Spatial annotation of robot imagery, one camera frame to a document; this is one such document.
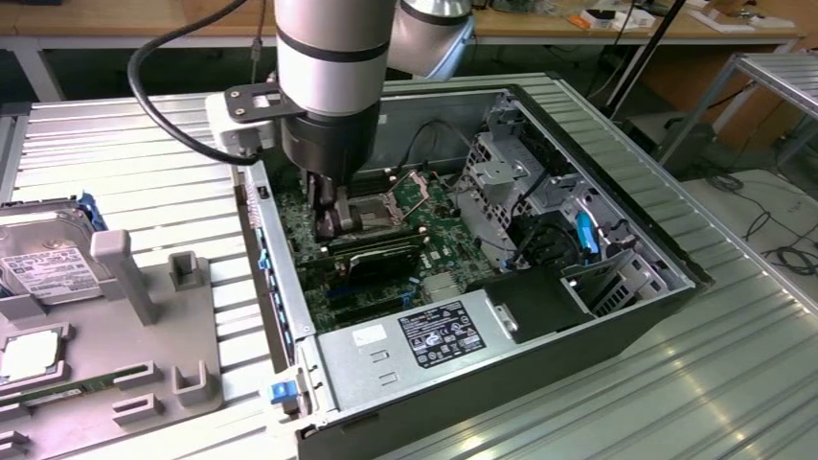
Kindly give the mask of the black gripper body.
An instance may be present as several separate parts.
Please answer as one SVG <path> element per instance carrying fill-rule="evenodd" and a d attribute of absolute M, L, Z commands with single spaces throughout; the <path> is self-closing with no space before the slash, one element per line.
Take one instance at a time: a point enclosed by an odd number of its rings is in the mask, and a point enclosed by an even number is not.
<path fill-rule="evenodd" d="M 376 140 L 380 103 L 335 117 L 307 112 L 280 122 L 288 160 L 335 187 L 345 186 L 368 161 Z"/>

